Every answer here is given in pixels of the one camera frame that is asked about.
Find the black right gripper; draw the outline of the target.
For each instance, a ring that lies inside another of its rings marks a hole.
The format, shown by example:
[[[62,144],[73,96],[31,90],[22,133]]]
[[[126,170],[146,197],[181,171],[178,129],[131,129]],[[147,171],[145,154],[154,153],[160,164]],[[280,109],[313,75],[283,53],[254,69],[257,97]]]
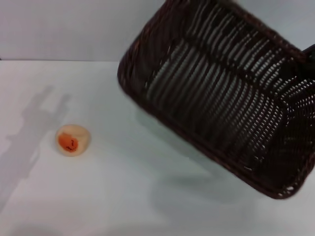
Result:
[[[315,79],[315,44],[302,52],[305,55],[305,62],[301,65],[302,75],[307,79]]]

